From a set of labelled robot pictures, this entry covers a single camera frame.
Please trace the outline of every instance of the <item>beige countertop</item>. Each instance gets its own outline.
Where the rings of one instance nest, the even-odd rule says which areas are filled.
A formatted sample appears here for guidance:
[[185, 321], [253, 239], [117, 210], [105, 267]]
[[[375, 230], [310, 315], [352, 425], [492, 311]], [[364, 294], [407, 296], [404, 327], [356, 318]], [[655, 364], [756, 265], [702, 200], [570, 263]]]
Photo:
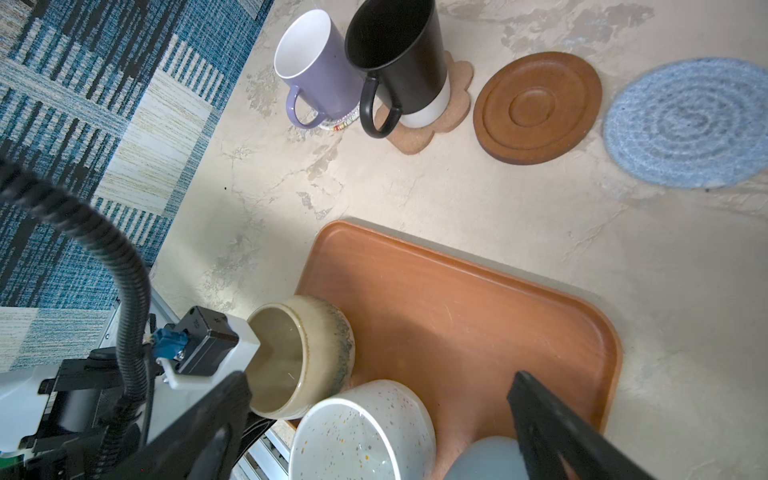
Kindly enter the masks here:
[[768, 475], [768, 174], [733, 188], [635, 180], [607, 155], [602, 116], [633, 78], [671, 61], [734, 56], [768, 67], [766, 0], [438, 1], [446, 49], [475, 66], [474, 100], [536, 51], [587, 59], [601, 116], [571, 152], [516, 167], [467, 118], [413, 157], [343, 132], [300, 131], [272, 57], [315, 6], [344, 32], [356, 0], [275, 0], [154, 268], [183, 312], [247, 316], [292, 294], [318, 230], [364, 222], [582, 296], [624, 344], [606, 437], [659, 479]]

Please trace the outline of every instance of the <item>striped rug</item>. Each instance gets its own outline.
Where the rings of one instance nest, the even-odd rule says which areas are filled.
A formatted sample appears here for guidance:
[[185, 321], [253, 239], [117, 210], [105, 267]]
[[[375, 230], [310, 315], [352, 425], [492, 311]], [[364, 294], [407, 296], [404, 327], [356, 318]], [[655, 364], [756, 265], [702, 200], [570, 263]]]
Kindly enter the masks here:
[[[0, 153], [90, 202], [151, 265], [271, 5], [0, 0]], [[5, 204], [0, 249], [0, 319], [18, 327], [0, 371], [35, 364], [56, 321], [61, 358], [92, 348], [117, 293], [98, 261]]]

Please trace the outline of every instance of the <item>ceramic bowl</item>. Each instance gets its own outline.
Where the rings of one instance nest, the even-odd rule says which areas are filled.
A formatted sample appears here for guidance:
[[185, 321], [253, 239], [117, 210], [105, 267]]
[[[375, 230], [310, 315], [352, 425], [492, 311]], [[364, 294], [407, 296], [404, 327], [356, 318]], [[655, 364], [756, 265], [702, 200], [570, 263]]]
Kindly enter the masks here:
[[517, 440], [488, 437], [458, 456], [443, 480], [528, 480]]
[[355, 339], [341, 310], [314, 296], [268, 303], [248, 318], [261, 346], [245, 369], [250, 408], [298, 419], [341, 391], [355, 364]]
[[291, 480], [422, 480], [435, 466], [435, 430], [414, 392], [376, 380], [318, 403], [293, 437]]

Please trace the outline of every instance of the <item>cork coaster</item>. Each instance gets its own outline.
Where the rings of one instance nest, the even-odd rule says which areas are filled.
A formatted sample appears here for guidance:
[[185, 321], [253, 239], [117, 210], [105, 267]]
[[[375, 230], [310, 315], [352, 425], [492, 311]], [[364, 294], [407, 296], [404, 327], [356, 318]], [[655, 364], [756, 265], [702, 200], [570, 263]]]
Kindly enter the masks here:
[[[448, 65], [448, 77], [451, 81], [451, 100], [443, 114], [426, 127], [408, 128], [402, 124], [397, 124], [395, 130], [387, 136], [387, 140], [406, 155], [415, 155], [424, 150], [432, 141], [435, 132], [441, 134], [450, 132], [458, 127], [469, 114], [472, 99], [467, 93], [467, 88], [472, 83], [475, 69], [468, 61], [454, 62], [449, 51], [445, 52], [445, 64]], [[387, 115], [389, 115], [389, 109], [386, 105], [379, 107], [373, 119], [377, 128], [381, 128]]]
[[602, 99], [600, 77], [586, 61], [556, 51], [529, 55], [485, 84], [475, 102], [475, 133], [496, 160], [541, 164], [587, 135]]

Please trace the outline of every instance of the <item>coaster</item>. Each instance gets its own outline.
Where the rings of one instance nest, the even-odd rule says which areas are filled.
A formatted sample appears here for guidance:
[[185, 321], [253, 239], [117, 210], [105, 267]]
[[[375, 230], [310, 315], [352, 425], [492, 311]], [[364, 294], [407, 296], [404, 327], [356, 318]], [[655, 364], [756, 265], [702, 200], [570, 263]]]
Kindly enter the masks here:
[[331, 131], [339, 131], [344, 130], [351, 124], [355, 123], [355, 120], [360, 118], [360, 104], [357, 104], [354, 110], [350, 111], [348, 114], [341, 117], [339, 120], [331, 120], [330, 118], [328, 120], [323, 121], [322, 124], [319, 125], [320, 128], [323, 130], [331, 130]]
[[496, 160], [541, 164], [587, 136], [602, 99], [600, 77], [586, 61], [556, 51], [529, 55], [485, 84], [475, 102], [475, 134]]
[[768, 167], [768, 70], [737, 58], [695, 58], [630, 84], [605, 118], [605, 144], [652, 184], [717, 188]]
[[[472, 106], [472, 99], [467, 93], [467, 88], [472, 83], [475, 69], [468, 61], [454, 62], [449, 51], [445, 51], [445, 63], [448, 65], [448, 77], [451, 81], [451, 100], [443, 114], [426, 127], [408, 128], [402, 124], [397, 124], [395, 130], [387, 136], [387, 140], [406, 155], [415, 155], [424, 150], [432, 141], [435, 132], [448, 133], [467, 118]], [[377, 128], [382, 126], [387, 115], [389, 115], [389, 109], [386, 105], [379, 107], [373, 119]]]

